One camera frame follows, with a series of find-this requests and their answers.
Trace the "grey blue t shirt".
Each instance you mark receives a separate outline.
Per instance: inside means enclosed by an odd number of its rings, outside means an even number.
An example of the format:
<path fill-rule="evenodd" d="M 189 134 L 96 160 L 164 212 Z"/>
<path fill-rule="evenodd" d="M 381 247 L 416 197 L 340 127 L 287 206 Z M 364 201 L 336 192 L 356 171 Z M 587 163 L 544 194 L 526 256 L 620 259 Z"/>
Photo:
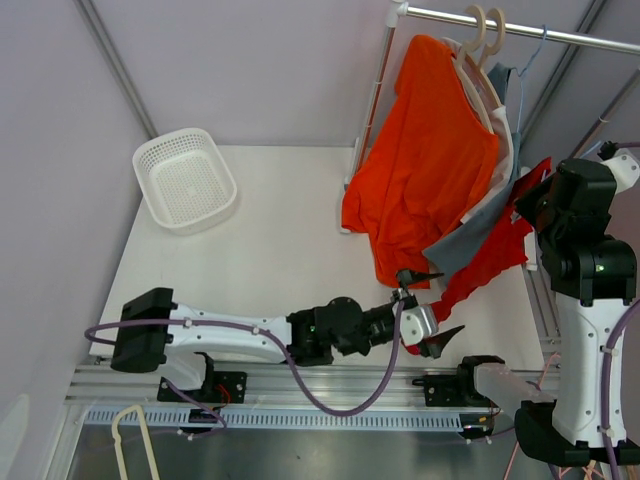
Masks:
<path fill-rule="evenodd" d="M 511 131 L 507 112 L 500 106 L 489 113 L 498 137 L 498 160 L 486 195 L 463 215 L 451 233 L 423 251 L 424 257 L 444 274 L 444 280 L 465 268 L 488 239 L 506 206 L 515 181 L 520 176 L 520 134 Z"/>

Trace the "red t shirt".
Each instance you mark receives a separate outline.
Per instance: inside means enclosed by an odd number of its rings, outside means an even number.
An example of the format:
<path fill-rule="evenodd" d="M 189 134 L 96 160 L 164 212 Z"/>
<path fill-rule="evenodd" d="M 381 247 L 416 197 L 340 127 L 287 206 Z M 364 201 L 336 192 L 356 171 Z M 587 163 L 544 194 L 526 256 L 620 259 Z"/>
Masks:
<path fill-rule="evenodd" d="M 524 238 L 532 232 L 527 220 L 520 217 L 515 202 L 551 174 L 552 160 L 543 159 L 530 172 L 517 179 L 506 206 L 488 239 L 469 265 L 455 273 L 446 284 L 441 298 L 432 304 L 438 322 L 449 318 L 456 304 L 466 300 L 476 289 L 487 285 L 503 271 L 528 260 Z"/>

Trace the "orange t shirt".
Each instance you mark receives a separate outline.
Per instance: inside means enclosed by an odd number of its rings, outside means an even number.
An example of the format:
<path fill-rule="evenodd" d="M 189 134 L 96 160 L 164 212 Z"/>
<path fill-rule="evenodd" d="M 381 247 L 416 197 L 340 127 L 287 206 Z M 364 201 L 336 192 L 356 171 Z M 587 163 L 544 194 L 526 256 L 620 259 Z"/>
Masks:
<path fill-rule="evenodd" d="M 424 250 L 454 231 L 488 192 L 499 140 L 476 117 L 442 42 L 417 35 L 396 100 L 342 201 L 343 228 L 368 236 L 377 280 L 427 272 Z"/>

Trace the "white t shirt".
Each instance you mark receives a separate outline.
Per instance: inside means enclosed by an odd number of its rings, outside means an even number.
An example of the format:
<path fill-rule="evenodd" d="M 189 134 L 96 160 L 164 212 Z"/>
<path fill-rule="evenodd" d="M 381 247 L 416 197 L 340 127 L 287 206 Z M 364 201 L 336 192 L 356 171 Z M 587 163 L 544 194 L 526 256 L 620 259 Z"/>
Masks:
<path fill-rule="evenodd" d="M 506 109 L 467 47 L 443 38 L 438 140 L 438 206 L 446 233 L 486 219 L 513 167 Z"/>

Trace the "beige wooden hanger front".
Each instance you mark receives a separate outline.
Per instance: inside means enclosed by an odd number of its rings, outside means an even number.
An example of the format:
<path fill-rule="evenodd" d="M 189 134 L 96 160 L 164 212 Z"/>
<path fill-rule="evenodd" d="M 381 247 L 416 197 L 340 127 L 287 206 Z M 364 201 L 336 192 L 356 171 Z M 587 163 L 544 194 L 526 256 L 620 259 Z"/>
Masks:
<path fill-rule="evenodd" d="M 489 115 L 489 113 L 494 110 L 489 109 L 480 92 L 479 80 L 476 73 L 476 62 L 482 52 L 482 33 L 479 30 L 482 25 L 482 21 L 480 20 L 482 15 L 481 11 L 484 11 L 484 9 L 477 4 L 472 4 L 465 9 L 468 15 L 477 20 L 476 36 L 473 40 L 462 43 L 452 63 L 472 111 L 475 113 L 481 125 L 489 133 L 494 133 Z"/>

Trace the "light blue wire hanger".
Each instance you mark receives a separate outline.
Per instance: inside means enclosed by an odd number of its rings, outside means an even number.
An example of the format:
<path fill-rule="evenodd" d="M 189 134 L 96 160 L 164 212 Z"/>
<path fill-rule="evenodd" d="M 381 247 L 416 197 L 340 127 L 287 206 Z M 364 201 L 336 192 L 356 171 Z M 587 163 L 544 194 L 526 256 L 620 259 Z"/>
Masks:
<path fill-rule="evenodd" d="M 515 69 L 516 75 L 519 78 L 520 82 L 520 96 L 518 103 L 518 111 L 516 117 L 516 132 L 520 133 L 522 130 L 522 120 L 523 120 L 523 111 L 524 111 L 524 102 L 526 98 L 526 83 L 528 74 L 533 67 L 537 57 L 539 56 L 544 43 L 546 42 L 548 36 L 548 27 L 543 24 L 542 25 L 542 35 L 540 37 L 540 41 L 535 49 L 535 51 L 530 55 L 527 63 L 521 69 Z"/>

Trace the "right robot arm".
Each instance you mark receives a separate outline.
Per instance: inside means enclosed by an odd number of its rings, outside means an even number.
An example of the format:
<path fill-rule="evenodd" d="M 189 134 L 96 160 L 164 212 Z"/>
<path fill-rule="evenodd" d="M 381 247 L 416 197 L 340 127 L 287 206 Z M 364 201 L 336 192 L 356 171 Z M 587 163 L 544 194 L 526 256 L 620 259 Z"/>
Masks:
<path fill-rule="evenodd" d="M 607 463 L 611 474 L 639 463 L 626 433 L 620 400 L 623 334 L 638 312 L 638 264 L 631 246 L 606 232 L 614 196 L 639 179 L 630 153 L 595 162 L 559 163 L 540 185 L 517 197 L 516 212 L 537 234 L 550 277 L 561 334 L 555 397 L 536 389 L 503 363 L 464 363 L 455 380 L 466 404 L 488 398 L 514 422 L 528 457 L 559 467 Z"/>

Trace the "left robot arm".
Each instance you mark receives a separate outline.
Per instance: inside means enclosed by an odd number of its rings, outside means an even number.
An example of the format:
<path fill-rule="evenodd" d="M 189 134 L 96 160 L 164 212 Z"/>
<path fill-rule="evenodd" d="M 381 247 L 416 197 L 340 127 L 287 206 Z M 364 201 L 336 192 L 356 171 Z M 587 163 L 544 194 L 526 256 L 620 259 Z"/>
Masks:
<path fill-rule="evenodd" d="M 190 399 L 203 401 L 215 389 L 215 376 L 203 364 L 212 353 L 314 367 L 332 364 L 335 353 L 366 356 L 399 340 L 425 358 L 438 359 L 460 330 L 440 330 L 432 308 L 410 293 L 409 285 L 425 277 L 400 271 L 391 301 L 369 310 L 352 298 L 337 297 L 279 317 L 213 314 L 177 303 L 172 289 L 157 287 L 123 306 L 111 367 L 123 373 L 160 372 Z"/>

